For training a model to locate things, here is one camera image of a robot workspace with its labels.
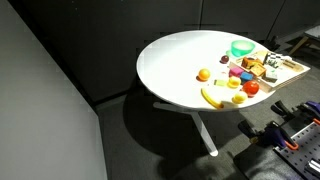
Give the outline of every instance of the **orange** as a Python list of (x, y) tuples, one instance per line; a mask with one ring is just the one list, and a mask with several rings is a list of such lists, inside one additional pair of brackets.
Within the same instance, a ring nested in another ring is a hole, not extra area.
[(202, 81), (206, 81), (209, 79), (210, 77), (210, 71), (208, 69), (201, 69), (199, 71), (199, 75), (198, 75), (199, 79)]

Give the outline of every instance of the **red apple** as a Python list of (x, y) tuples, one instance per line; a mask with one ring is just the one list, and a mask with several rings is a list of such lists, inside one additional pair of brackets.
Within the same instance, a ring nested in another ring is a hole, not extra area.
[(252, 98), (256, 95), (259, 91), (259, 83), (256, 81), (247, 81), (242, 86), (242, 90), (248, 94), (248, 97)]

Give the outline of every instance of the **green container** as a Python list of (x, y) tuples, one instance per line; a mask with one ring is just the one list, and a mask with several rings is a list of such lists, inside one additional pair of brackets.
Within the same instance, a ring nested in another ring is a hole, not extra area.
[(246, 40), (237, 40), (231, 43), (231, 53), (235, 57), (247, 55), (255, 48), (254, 43)]

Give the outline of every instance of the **pink object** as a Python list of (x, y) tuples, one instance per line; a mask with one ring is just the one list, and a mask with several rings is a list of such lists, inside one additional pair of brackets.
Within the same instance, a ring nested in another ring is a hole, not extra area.
[(230, 71), (229, 71), (229, 77), (230, 76), (240, 77), (241, 73), (243, 73), (243, 71), (244, 70), (242, 68), (240, 68), (240, 67), (231, 68)]

